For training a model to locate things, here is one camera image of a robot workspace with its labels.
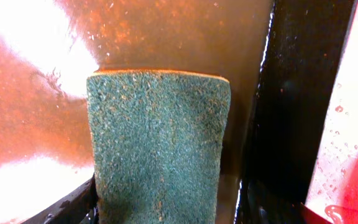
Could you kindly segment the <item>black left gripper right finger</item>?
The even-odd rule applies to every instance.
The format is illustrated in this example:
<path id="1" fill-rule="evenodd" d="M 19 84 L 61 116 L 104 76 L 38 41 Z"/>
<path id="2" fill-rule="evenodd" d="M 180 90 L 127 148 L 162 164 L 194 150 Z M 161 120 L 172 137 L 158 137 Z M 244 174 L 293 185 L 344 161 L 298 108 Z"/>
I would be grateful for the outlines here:
<path id="1" fill-rule="evenodd" d="M 249 181 L 247 199 L 253 223 L 291 223 L 286 201 L 271 193 L 261 182 L 257 180 Z"/>

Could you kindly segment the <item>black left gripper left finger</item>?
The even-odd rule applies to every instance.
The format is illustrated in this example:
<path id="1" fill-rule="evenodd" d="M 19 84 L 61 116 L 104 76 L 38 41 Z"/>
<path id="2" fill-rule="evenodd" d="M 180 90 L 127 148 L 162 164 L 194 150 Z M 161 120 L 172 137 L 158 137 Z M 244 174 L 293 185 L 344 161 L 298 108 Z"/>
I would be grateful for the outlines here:
<path id="1" fill-rule="evenodd" d="M 23 224 L 77 224 L 85 218 L 94 223 L 98 196 L 94 176 Z"/>

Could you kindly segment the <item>green yellow sponge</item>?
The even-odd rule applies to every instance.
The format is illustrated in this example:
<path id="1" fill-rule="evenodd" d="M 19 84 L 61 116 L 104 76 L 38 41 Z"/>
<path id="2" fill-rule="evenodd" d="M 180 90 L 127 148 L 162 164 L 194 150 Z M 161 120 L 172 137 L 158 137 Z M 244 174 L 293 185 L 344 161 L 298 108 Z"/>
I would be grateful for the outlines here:
<path id="1" fill-rule="evenodd" d="M 100 223 L 214 223 L 227 79 L 173 70 L 86 81 Z"/>

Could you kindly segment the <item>red serving tray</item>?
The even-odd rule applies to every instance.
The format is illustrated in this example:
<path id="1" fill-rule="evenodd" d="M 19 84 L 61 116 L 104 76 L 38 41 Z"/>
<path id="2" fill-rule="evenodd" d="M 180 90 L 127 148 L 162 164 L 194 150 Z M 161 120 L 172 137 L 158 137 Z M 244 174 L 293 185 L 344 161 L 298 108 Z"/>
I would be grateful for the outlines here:
<path id="1" fill-rule="evenodd" d="M 334 83 L 306 207 L 358 223 L 358 3 Z"/>

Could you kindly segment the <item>black water tray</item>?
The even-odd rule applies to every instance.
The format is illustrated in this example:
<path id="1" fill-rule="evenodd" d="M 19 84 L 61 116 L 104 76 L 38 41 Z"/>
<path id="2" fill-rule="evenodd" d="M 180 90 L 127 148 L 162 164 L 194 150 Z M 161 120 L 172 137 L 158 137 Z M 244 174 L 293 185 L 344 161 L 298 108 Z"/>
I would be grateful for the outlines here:
<path id="1" fill-rule="evenodd" d="M 307 57 L 340 46 L 352 1 L 0 1 L 0 223 L 19 223 L 92 173 L 86 78 L 97 69 L 220 75 L 234 94 L 223 172 L 240 155 L 271 19 Z"/>

